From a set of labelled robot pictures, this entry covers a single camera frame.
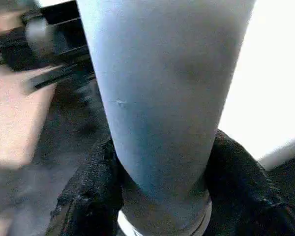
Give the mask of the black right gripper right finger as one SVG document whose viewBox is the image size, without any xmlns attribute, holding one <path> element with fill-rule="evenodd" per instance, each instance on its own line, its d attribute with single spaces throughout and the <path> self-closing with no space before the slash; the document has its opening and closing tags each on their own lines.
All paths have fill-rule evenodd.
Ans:
<svg viewBox="0 0 295 236">
<path fill-rule="evenodd" d="M 206 167 L 208 236 L 295 236 L 295 206 L 237 141 L 216 132 Z"/>
</svg>

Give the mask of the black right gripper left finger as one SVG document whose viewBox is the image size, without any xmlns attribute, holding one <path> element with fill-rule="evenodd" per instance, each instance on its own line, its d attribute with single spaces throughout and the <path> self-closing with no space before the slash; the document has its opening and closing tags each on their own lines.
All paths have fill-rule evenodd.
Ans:
<svg viewBox="0 0 295 236">
<path fill-rule="evenodd" d="M 116 236 L 123 168 L 112 138 L 94 147 L 57 198 L 48 236 Z"/>
</svg>

